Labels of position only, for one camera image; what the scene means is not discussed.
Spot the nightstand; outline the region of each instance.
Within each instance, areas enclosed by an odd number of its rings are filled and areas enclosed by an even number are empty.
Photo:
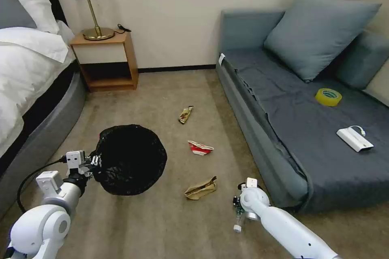
[[[91,92],[136,89],[138,67],[131,33],[106,40],[86,40],[82,33],[70,42]]]

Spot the white power bank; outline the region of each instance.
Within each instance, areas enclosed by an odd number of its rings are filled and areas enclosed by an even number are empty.
[[[366,151],[374,147],[372,143],[350,127],[340,129],[336,134],[356,152]]]

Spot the brown paper bag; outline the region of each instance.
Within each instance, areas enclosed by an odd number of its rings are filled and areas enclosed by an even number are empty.
[[[211,180],[208,180],[204,183],[200,183],[194,186],[190,186],[185,192],[185,196],[191,200],[198,200],[199,198],[207,195],[216,190],[216,176]]]

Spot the baseboard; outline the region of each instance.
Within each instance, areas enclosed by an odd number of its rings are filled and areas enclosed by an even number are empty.
[[[159,68],[139,68],[138,73],[152,73],[152,72],[174,72],[187,70],[206,70],[215,69],[215,64],[210,65],[196,65],[196,66],[180,66],[180,67],[159,67]]]

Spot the tape roll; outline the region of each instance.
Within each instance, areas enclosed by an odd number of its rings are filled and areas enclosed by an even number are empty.
[[[329,88],[321,88],[317,91],[316,100],[325,106],[337,106],[339,101],[342,99],[342,95]]]

